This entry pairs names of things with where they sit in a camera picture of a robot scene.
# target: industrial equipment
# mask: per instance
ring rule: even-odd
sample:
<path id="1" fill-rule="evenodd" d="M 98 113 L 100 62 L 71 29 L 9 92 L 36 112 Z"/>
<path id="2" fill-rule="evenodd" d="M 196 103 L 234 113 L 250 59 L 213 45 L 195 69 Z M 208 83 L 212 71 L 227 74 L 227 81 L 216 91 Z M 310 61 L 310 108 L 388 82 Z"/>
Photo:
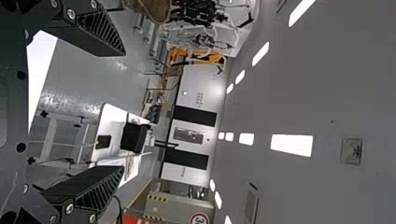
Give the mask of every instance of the industrial equipment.
<path id="1" fill-rule="evenodd" d="M 26 178 L 26 47 L 45 30 L 93 55 L 121 56 L 126 51 L 120 35 L 95 0 L 1 0 L 0 27 L 0 223 L 97 223 L 123 167 L 93 167 L 41 191 Z"/>

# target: desk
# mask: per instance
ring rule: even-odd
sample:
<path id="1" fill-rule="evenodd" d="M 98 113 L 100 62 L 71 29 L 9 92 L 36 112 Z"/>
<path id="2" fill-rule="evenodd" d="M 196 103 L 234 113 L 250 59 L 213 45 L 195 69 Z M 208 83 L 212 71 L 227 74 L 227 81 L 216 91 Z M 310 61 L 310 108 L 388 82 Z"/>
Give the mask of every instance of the desk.
<path id="1" fill-rule="evenodd" d="M 91 161 L 96 161 L 96 165 L 119 165 L 125 167 L 124 177 L 120 182 L 120 187 L 132 180 L 139 174 L 139 165 L 142 154 L 133 157 L 134 153 L 120 149 L 123 128 L 129 114 L 129 122 L 138 122 L 140 124 L 149 124 L 149 121 L 142 119 L 137 115 L 128 113 L 125 110 L 115 107 L 114 105 L 104 104 L 99 117 L 99 126 L 96 139 L 99 135 L 111 135 L 111 142 L 108 148 L 94 149 Z M 149 142 L 149 135 L 146 138 L 146 144 Z"/>

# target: red sign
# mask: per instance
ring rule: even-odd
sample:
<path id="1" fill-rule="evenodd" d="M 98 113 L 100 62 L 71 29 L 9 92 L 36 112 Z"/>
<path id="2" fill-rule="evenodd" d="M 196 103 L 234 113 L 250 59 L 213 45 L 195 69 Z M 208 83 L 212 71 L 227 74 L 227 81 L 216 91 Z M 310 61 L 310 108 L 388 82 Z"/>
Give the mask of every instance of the red sign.
<path id="1" fill-rule="evenodd" d="M 205 213 L 196 213 L 191 217 L 190 224 L 209 224 L 209 217 Z"/>

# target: cable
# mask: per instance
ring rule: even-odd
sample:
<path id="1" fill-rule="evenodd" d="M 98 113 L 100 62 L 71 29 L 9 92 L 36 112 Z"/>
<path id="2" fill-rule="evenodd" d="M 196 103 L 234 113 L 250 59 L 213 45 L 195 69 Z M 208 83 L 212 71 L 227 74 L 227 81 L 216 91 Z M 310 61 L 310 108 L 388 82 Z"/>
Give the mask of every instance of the cable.
<path id="1" fill-rule="evenodd" d="M 113 198 L 116 199 L 117 202 L 119 203 L 119 209 L 120 209 L 119 216 L 117 217 L 117 224 L 123 224 L 123 212 L 122 212 L 121 199 L 117 195 L 113 195 Z"/>

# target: black panel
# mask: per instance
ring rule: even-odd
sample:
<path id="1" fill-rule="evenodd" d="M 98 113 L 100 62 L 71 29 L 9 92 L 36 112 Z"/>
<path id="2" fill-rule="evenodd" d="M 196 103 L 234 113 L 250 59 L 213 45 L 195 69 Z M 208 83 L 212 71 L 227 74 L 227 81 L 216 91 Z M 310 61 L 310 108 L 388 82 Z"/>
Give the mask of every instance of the black panel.
<path id="1" fill-rule="evenodd" d="M 166 150 L 164 162 L 206 170 L 209 156 L 182 150 Z"/>
<path id="2" fill-rule="evenodd" d="M 215 127 L 218 114 L 185 106 L 175 107 L 173 119 Z"/>
<path id="3" fill-rule="evenodd" d="M 96 144 L 96 149 L 109 148 L 111 143 L 111 135 L 99 135 L 98 144 Z"/>

